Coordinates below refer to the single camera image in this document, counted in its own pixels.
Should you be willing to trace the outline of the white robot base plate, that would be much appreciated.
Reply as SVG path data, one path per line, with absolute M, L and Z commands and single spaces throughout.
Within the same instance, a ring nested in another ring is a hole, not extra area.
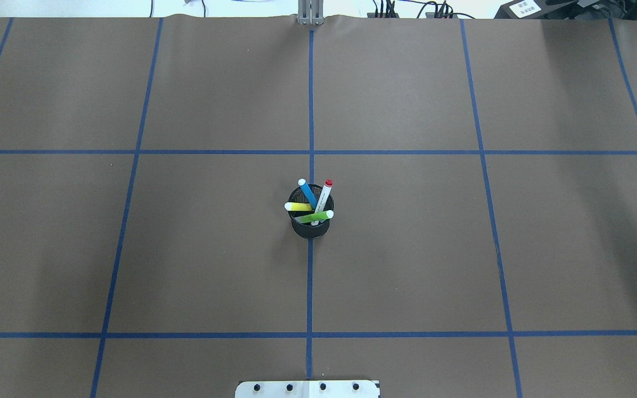
M 380 397 L 378 381 L 297 380 L 239 383 L 235 397 Z

